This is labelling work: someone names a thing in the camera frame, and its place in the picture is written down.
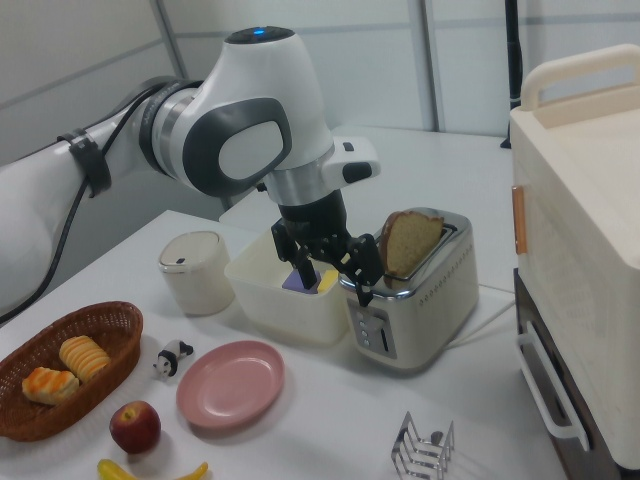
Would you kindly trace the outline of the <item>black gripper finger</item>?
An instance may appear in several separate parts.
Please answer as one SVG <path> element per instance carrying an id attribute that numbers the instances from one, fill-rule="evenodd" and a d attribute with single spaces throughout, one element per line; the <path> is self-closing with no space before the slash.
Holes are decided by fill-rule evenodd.
<path id="1" fill-rule="evenodd" d="M 367 307 L 373 299 L 370 288 L 384 275 L 384 267 L 375 238 L 365 233 L 359 237 L 338 236 L 323 240 L 326 262 L 354 284 L 359 304 Z"/>
<path id="2" fill-rule="evenodd" d="M 293 268 L 283 281 L 282 288 L 298 293 L 317 294 L 320 275 L 308 258 L 307 251 L 299 247 L 289 235 L 283 220 L 272 225 L 271 233 L 278 258 L 290 263 Z"/>

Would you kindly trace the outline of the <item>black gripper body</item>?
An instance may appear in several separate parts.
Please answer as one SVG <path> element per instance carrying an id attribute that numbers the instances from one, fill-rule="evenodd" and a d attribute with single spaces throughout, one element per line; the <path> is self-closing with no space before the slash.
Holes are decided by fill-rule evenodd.
<path id="1" fill-rule="evenodd" d="M 346 228 L 347 213 L 340 190 L 314 202 L 298 206 L 279 206 L 281 218 L 272 226 L 277 248 L 289 248 L 293 243 L 318 248 L 327 242 L 345 248 L 351 236 Z"/>

